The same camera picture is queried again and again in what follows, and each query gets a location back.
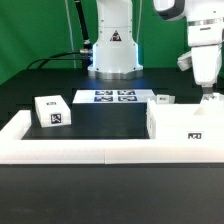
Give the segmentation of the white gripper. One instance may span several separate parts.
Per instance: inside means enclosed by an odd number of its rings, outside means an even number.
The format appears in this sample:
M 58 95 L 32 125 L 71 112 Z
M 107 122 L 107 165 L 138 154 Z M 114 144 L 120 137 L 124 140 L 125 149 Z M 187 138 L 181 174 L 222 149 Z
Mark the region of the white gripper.
M 217 82 L 222 65 L 221 45 L 193 47 L 191 56 L 196 84 L 212 87 Z

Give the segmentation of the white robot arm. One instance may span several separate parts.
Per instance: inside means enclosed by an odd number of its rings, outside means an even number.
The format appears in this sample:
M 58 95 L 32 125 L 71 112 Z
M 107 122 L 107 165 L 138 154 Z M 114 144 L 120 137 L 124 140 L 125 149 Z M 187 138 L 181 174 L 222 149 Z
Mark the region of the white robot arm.
M 139 72 L 138 45 L 132 37 L 132 0 L 96 0 L 98 40 L 93 45 L 89 74 L 104 79 L 129 77 Z M 195 82 L 211 87 L 217 82 L 224 43 L 224 0 L 152 0 L 153 8 L 166 21 L 187 22 L 191 51 L 178 58 L 178 65 L 193 69 Z

